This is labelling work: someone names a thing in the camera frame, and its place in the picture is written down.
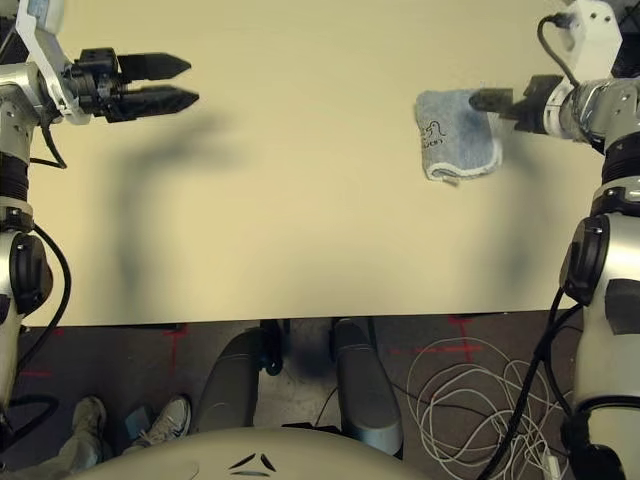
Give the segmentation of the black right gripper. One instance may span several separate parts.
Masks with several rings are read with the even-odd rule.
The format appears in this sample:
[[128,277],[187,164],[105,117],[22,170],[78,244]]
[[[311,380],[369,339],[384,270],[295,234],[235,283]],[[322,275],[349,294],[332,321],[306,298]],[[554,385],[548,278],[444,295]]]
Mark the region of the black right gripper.
[[516,111],[516,131],[546,134],[544,112],[552,93],[561,84],[559,75],[534,75],[524,90],[524,98],[514,105],[513,90],[510,88],[482,88],[469,98],[469,105],[476,111],[494,113],[501,118],[514,116]]

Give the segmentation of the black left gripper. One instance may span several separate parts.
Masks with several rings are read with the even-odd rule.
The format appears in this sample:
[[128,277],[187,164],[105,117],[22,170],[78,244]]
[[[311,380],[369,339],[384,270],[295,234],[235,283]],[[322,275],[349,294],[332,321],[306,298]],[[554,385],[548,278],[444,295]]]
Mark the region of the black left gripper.
[[126,80],[168,80],[191,68],[167,53],[119,55],[117,60],[112,48],[84,49],[63,78],[85,114],[115,123],[179,113],[199,100],[198,93],[174,86],[144,87],[121,97],[119,66]]

